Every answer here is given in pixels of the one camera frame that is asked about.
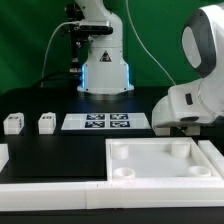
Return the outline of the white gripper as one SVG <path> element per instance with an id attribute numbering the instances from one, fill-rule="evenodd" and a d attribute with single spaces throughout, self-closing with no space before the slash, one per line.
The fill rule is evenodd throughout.
<path id="1" fill-rule="evenodd" d="M 201 99 L 198 79 L 172 86 L 152 111 L 152 129 L 157 136 L 169 136 L 176 127 L 186 136 L 199 135 L 202 126 L 210 126 L 218 117 Z"/>

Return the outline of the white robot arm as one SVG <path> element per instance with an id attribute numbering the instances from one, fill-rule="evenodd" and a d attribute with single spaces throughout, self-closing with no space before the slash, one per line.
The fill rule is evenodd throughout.
<path id="1" fill-rule="evenodd" d="M 123 59 L 123 24 L 103 0 L 74 0 L 84 17 L 72 24 L 87 36 L 87 61 L 81 67 L 82 96 L 113 99 L 134 90 Z M 194 11 L 184 25 L 181 45 L 196 81 L 169 88 L 152 111 L 152 128 L 168 135 L 185 127 L 190 135 L 224 118 L 224 2 Z"/>

